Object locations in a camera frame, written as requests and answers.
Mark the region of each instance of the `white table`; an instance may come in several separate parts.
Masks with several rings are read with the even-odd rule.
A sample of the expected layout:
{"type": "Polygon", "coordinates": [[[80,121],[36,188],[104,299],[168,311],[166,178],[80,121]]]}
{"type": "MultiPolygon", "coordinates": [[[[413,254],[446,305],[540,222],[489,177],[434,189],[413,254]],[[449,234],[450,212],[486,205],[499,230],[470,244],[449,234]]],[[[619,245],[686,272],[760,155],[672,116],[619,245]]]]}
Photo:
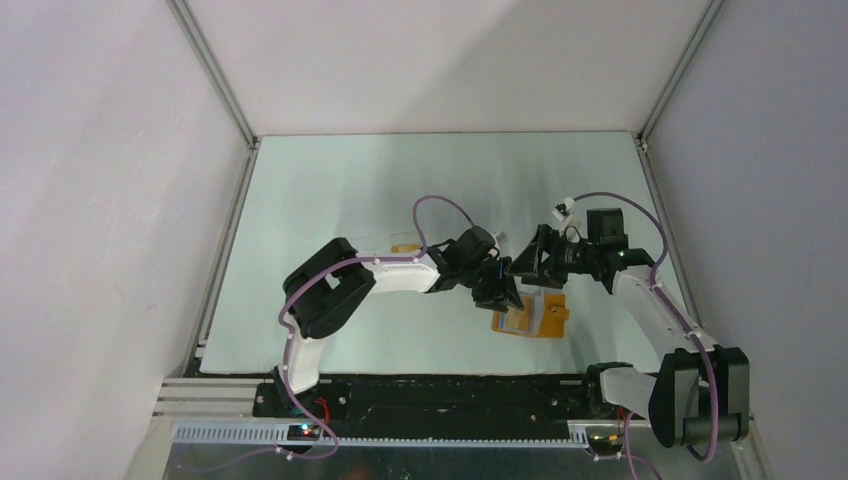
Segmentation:
{"type": "MultiPolygon", "coordinates": [[[[654,211],[628,133],[493,133],[265,137],[203,356],[205,373],[260,373],[276,365],[285,330],[277,324],[286,276],[330,239],[390,245],[413,231],[412,204],[446,195],[489,231],[504,231],[516,255],[566,196],[607,190],[654,211]]],[[[631,246],[655,258],[660,240],[634,209],[590,199],[577,211],[618,207],[631,246]]],[[[420,211],[431,243],[467,224],[446,204],[420,211]]],[[[670,262],[660,269],[680,298],[670,262]]],[[[328,346],[325,373],[531,374],[582,372],[621,360],[643,371],[659,361],[630,314],[599,283],[572,276],[564,339],[495,333],[492,313],[463,287],[447,293],[369,297],[328,346]]]]}

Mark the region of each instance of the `white wall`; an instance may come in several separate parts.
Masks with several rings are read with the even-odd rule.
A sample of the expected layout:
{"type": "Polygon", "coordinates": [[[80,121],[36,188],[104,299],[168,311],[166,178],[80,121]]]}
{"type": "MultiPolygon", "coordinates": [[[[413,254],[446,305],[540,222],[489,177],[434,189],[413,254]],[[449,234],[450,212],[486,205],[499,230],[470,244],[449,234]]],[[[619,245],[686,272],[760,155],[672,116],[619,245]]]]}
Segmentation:
{"type": "Polygon", "coordinates": [[[707,0],[192,1],[259,134],[637,130],[707,0]]]}
{"type": "Polygon", "coordinates": [[[119,478],[245,148],[163,0],[3,2],[0,51],[0,476],[119,478]]]}
{"type": "Polygon", "coordinates": [[[728,2],[650,155],[778,478],[845,478],[848,2],[728,2]]]}

